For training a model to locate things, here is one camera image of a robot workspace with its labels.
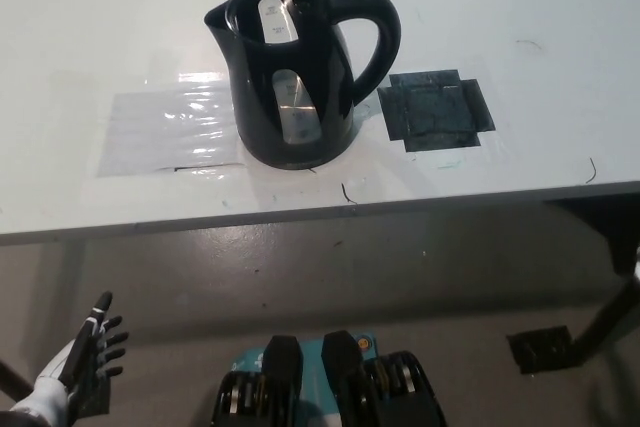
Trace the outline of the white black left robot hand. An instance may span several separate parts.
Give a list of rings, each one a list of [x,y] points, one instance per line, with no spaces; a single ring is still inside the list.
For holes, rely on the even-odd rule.
[[[100,295],[76,337],[41,370],[31,392],[1,413],[3,426],[72,426],[82,410],[97,402],[109,408],[110,379],[123,372],[109,363],[123,357],[129,334],[111,334],[122,318],[109,317],[113,294]]]

